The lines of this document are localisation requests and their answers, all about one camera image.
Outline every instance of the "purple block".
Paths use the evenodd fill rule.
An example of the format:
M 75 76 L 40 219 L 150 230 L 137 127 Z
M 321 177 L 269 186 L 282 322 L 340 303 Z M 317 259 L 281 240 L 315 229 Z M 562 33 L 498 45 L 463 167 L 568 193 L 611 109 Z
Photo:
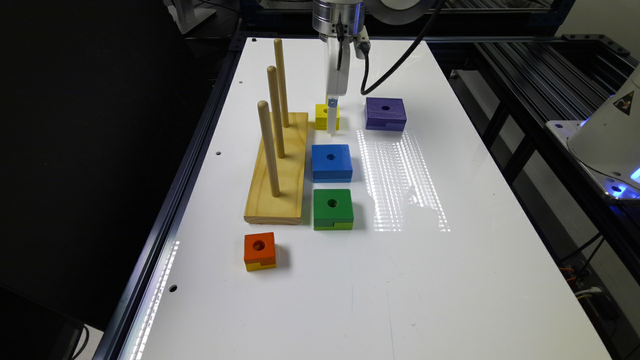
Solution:
M 367 130 L 403 131 L 407 123 L 402 99 L 367 98 L 364 116 Z

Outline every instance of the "blue block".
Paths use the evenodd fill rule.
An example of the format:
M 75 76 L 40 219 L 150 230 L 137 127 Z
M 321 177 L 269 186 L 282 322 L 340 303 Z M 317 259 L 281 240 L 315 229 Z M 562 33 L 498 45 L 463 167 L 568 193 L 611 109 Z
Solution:
M 314 183 L 329 183 L 329 182 L 351 182 L 349 179 L 313 179 Z
M 403 131 L 407 123 L 402 99 L 367 98 L 364 115 L 367 130 Z
M 311 160 L 313 182 L 351 182 L 349 145 L 312 145 Z

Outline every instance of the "white tabletop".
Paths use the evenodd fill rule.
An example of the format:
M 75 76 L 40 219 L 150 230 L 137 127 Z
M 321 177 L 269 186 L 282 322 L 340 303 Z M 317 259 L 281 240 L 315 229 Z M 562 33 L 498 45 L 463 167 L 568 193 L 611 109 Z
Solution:
M 283 43 L 289 111 L 313 120 L 324 44 Z M 408 45 L 372 41 L 369 82 Z M 370 95 L 404 99 L 405 131 L 363 130 L 364 64 L 352 57 L 340 131 L 310 123 L 302 224 L 245 223 L 273 64 L 272 39 L 247 42 L 159 306 L 139 315 L 152 326 L 122 358 L 610 358 L 424 43 Z M 328 143 L 349 144 L 352 183 L 311 182 L 311 144 Z M 313 230 L 321 188 L 351 189 L 352 231 Z M 278 267 L 247 272 L 244 235 L 270 231 Z

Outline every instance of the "screw hole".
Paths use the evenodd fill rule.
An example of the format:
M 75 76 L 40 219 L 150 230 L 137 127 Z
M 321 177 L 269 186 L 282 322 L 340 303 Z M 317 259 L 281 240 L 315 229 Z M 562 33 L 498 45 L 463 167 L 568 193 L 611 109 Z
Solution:
M 255 250 L 255 251 L 262 251 L 264 249 L 264 247 L 265 247 L 264 241 L 262 241 L 262 240 L 258 240 L 258 241 L 253 243 L 253 250 Z

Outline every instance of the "orange block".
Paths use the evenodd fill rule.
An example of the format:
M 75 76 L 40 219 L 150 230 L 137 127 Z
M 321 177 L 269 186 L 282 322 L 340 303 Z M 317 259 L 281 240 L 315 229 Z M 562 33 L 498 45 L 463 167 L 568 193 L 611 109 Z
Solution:
M 276 244 L 272 232 L 244 236 L 244 263 L 247 271 L 260 270 L 265 266 L 276 267 Z M 260 267 L 248 266 L 256 263 Z

